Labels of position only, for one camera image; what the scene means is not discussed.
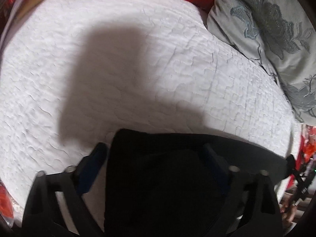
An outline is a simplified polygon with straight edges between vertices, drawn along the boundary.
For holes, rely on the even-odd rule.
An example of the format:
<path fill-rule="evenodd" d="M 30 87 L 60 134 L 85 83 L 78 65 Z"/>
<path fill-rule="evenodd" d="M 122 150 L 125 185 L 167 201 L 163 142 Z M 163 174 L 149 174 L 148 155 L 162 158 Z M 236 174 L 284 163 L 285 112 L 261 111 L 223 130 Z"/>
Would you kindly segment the left hand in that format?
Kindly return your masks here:
<path fill-rule="evenodd" d="M 300 220 L 298 211 L 298 205 L 291 202 L 291 198 L 288 197 L 280 208 L 282 216 L 282 227 L 283 230 L 290 229 L 294 223 Z"/>

